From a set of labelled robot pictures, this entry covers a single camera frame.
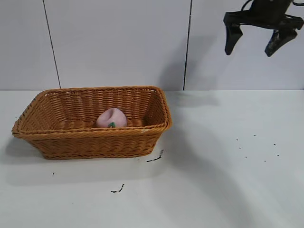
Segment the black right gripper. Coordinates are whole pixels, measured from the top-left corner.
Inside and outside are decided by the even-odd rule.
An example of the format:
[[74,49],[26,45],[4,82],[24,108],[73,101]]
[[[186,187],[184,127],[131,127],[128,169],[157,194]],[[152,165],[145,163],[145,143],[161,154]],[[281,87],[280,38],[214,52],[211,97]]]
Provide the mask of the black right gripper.
[[236,43],[243,36],[240,25],[274,29],[265,48],[268,57],[295,39],[297,37],[295,29],[300,30],[304,25],[304,20],[301,17],[286,14],[291,3],[290,0],[253,0],[247,10],[242,7],[240,11],[226,12],[223,19],[226,25],[226,55],[231,55]]

